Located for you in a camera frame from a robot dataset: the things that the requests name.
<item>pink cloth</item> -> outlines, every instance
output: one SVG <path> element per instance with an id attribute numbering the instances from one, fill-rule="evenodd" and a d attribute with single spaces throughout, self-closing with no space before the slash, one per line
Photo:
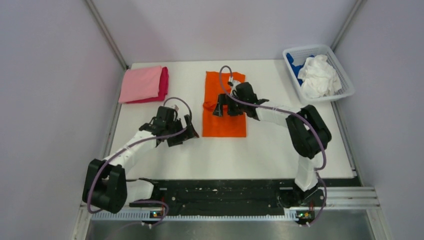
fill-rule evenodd
<path id="1" fill-rule="evenodd" d="M 122 80 L 120 104 L 159 96 L 162 67 L 128 69 Z"/>
<path id="2" fill-rule="evenodd" d="M 170 77 L 168 75 L 168 68 L 166 66 L 164 66 L 162 68 L 162 74 L 160 75 L 158 96 L 143 99 L 143 100 L 130 101 L 130 102 L 127 102 L 127 104 L 142 104 L 142 103 L 149 103 L 149 102 L 162 102 L 163 100 L 165 100 L 165 96 L 168 94 L 169 78 Z"/>

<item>orange cloth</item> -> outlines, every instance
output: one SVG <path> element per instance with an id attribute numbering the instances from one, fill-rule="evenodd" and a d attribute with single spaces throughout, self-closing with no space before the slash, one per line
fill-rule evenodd
<path id="1" fill-rule="evenodd" d="M 233 79 L 241 83 L 245 82 L 246 76 L 238 72 L 232 74 Z M 227 92 L 231 87 L 228 85 L 229 73 L 222 74 L 222 81 Z M 203 137 L 238 137 L 245 138 L 246 133 L 246 116 L 229 116 L 227 114 L 227 106 L 223 107 L 223 116 L 214 116 L 218 102 L 218 95 L 224 91 L 220 85 L 220 73 L 216 71 L 206 72 L 206 83 L 204 86 L 204 103 L 203 103 Z"/>

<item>crumpled white cloth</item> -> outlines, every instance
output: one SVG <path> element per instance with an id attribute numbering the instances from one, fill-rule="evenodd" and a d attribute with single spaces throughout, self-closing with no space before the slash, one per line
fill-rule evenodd
<path id="1" fill-rule="evenodd" d="M 327 58 L 326 55 L 308 57 L 299 70 L 297 78 L 303 80 L 301 89 L 309 98 L 332 96 L 342 89 L 340 78 Z"/>

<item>wall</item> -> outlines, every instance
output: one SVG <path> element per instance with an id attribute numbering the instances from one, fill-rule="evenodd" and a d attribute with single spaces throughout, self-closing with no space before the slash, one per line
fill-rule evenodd
<path id="1" fill-rule="evenodd" d="M 336 51 L 356 87 L 341 101 L 364 180 L 396 239 L 422 239 L 424 1 L 370 0 Z"/>
<path id="2" fill-rule="evenodd" d="M 331 45 L 355 0 L 94 0 L 128 64 L 281 59 Z"/>
<path id="3" fill-rule="evenodd" d="M 0 239 L 69 239 L 122 70 L 82 0 L 3 0 L 0 33 Z"/>

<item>white table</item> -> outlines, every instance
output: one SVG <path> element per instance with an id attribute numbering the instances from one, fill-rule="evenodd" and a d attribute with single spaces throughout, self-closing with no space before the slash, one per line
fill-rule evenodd
<path id="1" fill-rule="evenodd" d="M 127 178 L 150 179 L 289 179 L 298 167 L 298 154 L 286 128 L 247 119 L 246 138 L 201 137 L 202 104 L 205 96 L 206 71 L 219 71 L 229 65 L 233 72 L 246 75 L 259 99 L 269 99 L 285 106 L 302 107 L 283 60 L 235 60 L 134 63 L 132 68 L 165 66 L 169 71 L 167 97 L 183 98 L 191 107 L 194 128 L 199 139 L 168 147 L 166 142 L 147 152 L 128 173 Z M 176 100 L 178 115 L 187 114 Z M 156 115 L 162 102 L 123 104 L 113 137 L 111 151 L 125 144 L 144 123 Z M 352 168 L 340 130 L 328 103 L 315 104 L 332 134 L 328 144 L 327 166 L 320 171 L 323 178 L 352 178 Z"/>

